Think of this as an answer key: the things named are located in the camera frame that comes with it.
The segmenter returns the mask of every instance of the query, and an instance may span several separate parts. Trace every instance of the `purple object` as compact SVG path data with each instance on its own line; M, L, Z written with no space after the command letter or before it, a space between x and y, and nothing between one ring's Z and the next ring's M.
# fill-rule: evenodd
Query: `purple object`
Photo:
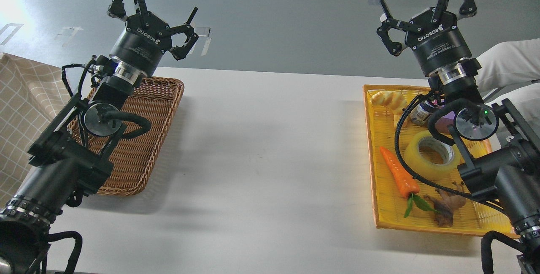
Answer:
M456 114L454 114L454 112L451 112L447 114L446 116L443 116L442 118L440 118L435 124L435 128L437 128L437 131L440 133L450 133L448 132L448 125L451 125L454 123L455 116Z

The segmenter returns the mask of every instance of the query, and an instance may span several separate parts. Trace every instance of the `orange carrot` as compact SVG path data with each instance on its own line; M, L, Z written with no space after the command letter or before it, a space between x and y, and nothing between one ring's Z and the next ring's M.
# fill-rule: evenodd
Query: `orange carrot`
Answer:
M380 151L386 165L388 165L390 172L392 172L392 175L394 176L401 197L407 199L410 197L411 193L419 193L420 186L418 186L418 183L412 178L409 172L403 168L396 155L383 146L380 147Z

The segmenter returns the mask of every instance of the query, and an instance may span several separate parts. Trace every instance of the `person's arm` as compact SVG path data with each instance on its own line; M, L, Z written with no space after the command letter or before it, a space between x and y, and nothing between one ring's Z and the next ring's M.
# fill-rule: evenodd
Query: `person's arm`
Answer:
M477 59L481 92L540 79L540 39L499 43Z

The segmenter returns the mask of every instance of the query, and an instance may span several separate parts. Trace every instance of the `small bottle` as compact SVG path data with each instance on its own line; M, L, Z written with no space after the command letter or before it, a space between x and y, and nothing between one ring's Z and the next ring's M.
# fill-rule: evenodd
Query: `small bottle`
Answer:
M434 101L425 100L413 109L409 115L410 120L416 125L424 126L428 123L429 117L439 108Z

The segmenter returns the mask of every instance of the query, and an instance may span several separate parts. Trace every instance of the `robotiq logo text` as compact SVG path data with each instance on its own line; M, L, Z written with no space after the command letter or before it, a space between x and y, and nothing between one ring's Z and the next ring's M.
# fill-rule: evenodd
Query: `robotiq logo text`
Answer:
M145 37L147 37L148 39L150 39L150 41L156 43L156 45L158 45L159 42L161 42L161 40L158 40L158 39L152 37L150 34L144 32L141 28L137 28L137 32L140 32L141 34L143 34Z
M418 42L424 41L428 37L431 37L432 35L436 34L437 32L441 32L443 30L444 30L444 28L442 27L442 24L440 24L438 28L436 28L434 30L431 30L430 32L424 34L422 37L419 37Z

